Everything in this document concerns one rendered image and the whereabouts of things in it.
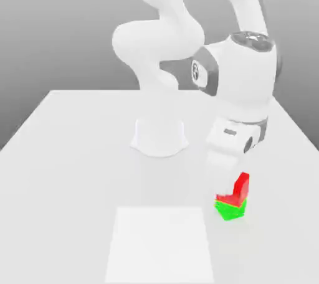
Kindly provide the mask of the small green cube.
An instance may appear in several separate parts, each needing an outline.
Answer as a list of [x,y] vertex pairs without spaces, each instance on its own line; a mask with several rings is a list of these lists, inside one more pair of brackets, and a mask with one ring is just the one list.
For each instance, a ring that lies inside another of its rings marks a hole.
[[243,203],[237,207],[215,200],[214,207],[224,220],[234,220],[244,216],[246,204],[247,200],[244,200]]

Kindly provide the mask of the small red cube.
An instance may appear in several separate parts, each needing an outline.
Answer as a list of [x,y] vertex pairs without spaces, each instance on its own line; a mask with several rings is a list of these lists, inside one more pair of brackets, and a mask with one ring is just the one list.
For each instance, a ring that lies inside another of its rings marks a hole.
[[221,203],[240,207],[242,203],[247,199],[249,193],[249,174],[242,172],[234,183],[232,194],[216,195],[216,201]]

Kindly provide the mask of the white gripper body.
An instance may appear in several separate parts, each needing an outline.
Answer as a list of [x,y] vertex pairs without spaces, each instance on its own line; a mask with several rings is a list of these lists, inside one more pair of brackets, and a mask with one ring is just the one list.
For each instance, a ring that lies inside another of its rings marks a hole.
[[209,150],[206,155],[206,171],[212,175],[226,175],[237,171],[239,159],[233,155]]

